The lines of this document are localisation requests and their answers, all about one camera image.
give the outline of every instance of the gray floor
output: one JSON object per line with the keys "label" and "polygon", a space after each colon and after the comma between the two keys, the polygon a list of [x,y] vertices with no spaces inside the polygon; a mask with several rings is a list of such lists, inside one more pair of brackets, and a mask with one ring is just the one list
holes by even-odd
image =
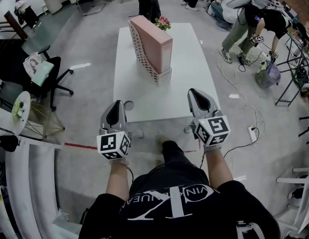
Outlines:
{"label": "gray floor", "polygon": [[[272,214],[277,214],[286,207],[287,194],[293,186],[278,184],[276,178],[291,175],[293,167],[309,167],[309,145],[306,146],[309,133],[298,138],[298,134],[309,123],[299,122],[299,117],[309,116],[307,100],[297,97],[289,108],[276,107],[275,101],[291,78],[289,73],[282,75],[278,86],[261,89],[254,80],[260,64],[248,66],[244,73],[238,71],[236,55],[240,49],[237,45],[231,49],[233,64],[223,61],[218,51],[228,32],[216,26],[215,19],[206,14],[202,4],[200,12],[193,12],[180,5],[182,0],[159,2],[162,15],[171,22],[190,22],[197,38],[203,41],[202,49],[216,86],[221,109],[228,116],[232,129],[229,140],[223,146],[224,153],[236,146],[250,143],[247,128],[256,125],[256,119],[252,109],[242,109],[242,98],[229,98],[231,94],[237,94],[237,90],[222,77],[217,62],[223,62],[224,74],[232,81],[233,73],[236,72],[237,84],[241,86],[247,102],[262,112],[266,132],[260,143],[230,152],[226,161],[233,176],[243,177],[242,183],[246,188]],[[96,146],[100,116],[113,101],[119,28],[128,26],[129,16],[136,14],[137,0],[124,4],[119,1],[109,3],[100,14],[87,17],[75,12],[52,45],[50,55],[62,58],[61,72],[73,65],[91,63],[89,67],[75,70],[73,75],[68,75],[62,82],[62,85],[74,91],[74,96],[70,97],[63,91],[56,93],[56,114],[66,127],[63,134],[56,136],[60,143]],[[273,33],[265,31],[263,35],[266,43],[270,45]],[[279,43],[278,62],[287,57],[286,39],[282,38]],[[296,86],[293,84],[286,98],[292,98],[295,92]],[[178,119],[133,125],[145,133],[143,139],[133,139],[130,150],[130,167],[135,177],[149,172],[162,162],[162,157],[155,147],[155,135],[159,131],[176,140],[183,150],[194,150],[186,155],[195,165],[200,164],[202,149],[199,149],[198,142],[191,134],[182,132],[187,122],[188,119]],[[265,125],[258,125],[261,132]],[[109,164],[95,150],[64,146],[56,155],[55,169],[59,206],[71,214],[73,221],[79,222],[85,208],[89,207],[99,194],[105,192]]]}
{"label": "gray floor", "polygon": [[40,16],[39,20],[41,25],[36,27],[35,31],[30,29],[29,26],[26,26],[24,31],[29,38],[22,46],[24,51],[27,54],[31,54],[52,44],[75,10],[75,6],[67,4],[55,14],[49,13]]}

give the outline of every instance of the white shelf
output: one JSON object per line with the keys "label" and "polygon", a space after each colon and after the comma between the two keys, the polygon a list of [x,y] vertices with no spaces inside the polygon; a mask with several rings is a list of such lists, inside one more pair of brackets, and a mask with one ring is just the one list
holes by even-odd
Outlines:
{"label": "white shelf", "polygon": [[54,175],[55,149],[31,145],[29,149],[29,185],[34,215],[41,236],[55,239],[52,223],[58,209]]}
{"label": "white shelf", "polygon": [[[0,135],[12,135],[0,130]],[[57,215],[54,179],[55,149],[61,145],[17,136],[20,145],[6,152],[6,181],[12,212],[23,238],[55,239]],[[8,239],[17,236],[8,219],[0,192],[0,229]]]}
{"label": "white shelf", "polygon": [[25,239],[40,239],[31,203],[28,170],[29,143],[21,142],[14,152],[6,152],[6,181],[16,224]]}

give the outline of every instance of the white perforated box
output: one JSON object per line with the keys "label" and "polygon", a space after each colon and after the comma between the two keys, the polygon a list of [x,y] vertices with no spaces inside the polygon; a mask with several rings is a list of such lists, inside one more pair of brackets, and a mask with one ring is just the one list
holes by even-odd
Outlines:
{"label": "white perforated box", "polygon": [[141,39],[138,34],[138,31],[130,22],[128,23],[129,23],[129,29],[130,29],[131,37],[133,40],[137,59],[142,63],[144,68],[149,72],[149,74],[151,75],[151,77],[154,79],[156,83],[160,85],[164,81],[170,81],[171,74],[172,74],[172,68],[170,67],[169,69],[163,71],[161,74],[156,72],[156,70],[152,67],[152,65],[148,61],[147,56],[145,55],[145,51],[143,49],[143,45],[141,43]]}

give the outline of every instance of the flowers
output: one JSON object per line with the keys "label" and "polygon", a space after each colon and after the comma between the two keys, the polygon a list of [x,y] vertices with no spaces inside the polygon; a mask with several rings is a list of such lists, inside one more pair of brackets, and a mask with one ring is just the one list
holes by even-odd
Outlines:
{"label": "flowers", "polygon": [[160,18],[156,18],[155,21],[156,21],[155,25],[164,31],[171,28],[170,21],[165,17],[161,16]]}

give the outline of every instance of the power strip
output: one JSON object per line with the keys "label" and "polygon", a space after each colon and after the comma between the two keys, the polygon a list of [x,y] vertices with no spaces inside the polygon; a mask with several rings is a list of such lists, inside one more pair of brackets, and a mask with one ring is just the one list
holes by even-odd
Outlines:
{"label": "power strip", "polygon": [[248,131],[249,131],[249,134],[250,134],[250,138],[251,138],[251,141],[252,142],[255,142],[256,141],[256,135],[255,135],[255,130],[252,130],[253,126],[249,126],[248,127]]}

